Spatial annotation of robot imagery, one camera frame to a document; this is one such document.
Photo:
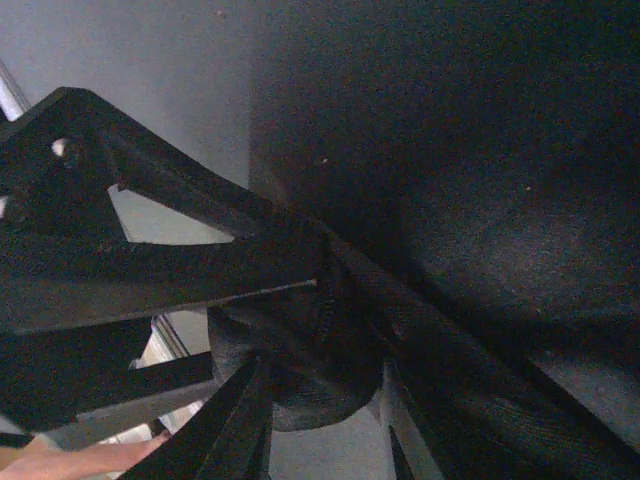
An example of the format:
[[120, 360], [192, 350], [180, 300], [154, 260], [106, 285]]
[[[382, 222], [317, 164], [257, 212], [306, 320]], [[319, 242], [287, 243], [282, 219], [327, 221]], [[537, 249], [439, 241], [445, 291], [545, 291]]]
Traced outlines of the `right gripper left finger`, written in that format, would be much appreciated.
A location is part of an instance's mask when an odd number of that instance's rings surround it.
[[273, 431], [271, 364], [252, 359], [123, 479], [267, 479]]

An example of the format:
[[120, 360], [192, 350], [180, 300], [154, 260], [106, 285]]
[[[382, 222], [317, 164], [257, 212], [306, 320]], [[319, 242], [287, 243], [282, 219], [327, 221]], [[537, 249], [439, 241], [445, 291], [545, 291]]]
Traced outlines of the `black necktie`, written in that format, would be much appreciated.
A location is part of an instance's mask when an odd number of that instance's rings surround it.
[[635, 479], [639, 434], [612, 401], [630, 382], [604, 382], [579, 358], [575, 335], [482, 344], [366, 258], [326, 241], [315, 282], [207, 311], [218, 380], [250, 356], [273, 364], [279, 432], [337, 424], [364, 406], [382, 411], [384, 361], [438, 391], [472, 479]]

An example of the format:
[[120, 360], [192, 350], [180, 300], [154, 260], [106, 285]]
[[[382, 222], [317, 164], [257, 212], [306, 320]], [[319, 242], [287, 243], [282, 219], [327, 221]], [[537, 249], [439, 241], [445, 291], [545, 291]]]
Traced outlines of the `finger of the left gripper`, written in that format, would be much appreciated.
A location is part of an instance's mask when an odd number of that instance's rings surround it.
[[112, 435], [213, 390], [203, 317], [1, 337], [1, 413], [28, 432]]
[[60, 88], [1, 129], [1, 328], [49, 332], [315, 282], [325, 236]]

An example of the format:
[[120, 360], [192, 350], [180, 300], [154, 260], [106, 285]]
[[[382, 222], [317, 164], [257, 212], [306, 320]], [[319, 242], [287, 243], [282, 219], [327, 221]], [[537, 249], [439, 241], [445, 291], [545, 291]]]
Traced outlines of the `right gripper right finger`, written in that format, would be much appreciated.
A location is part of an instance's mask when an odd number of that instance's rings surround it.
[[446, 423], [438, 391], [387, 359], [382, 427], [389, 479], [472, 479], [475, 468]]

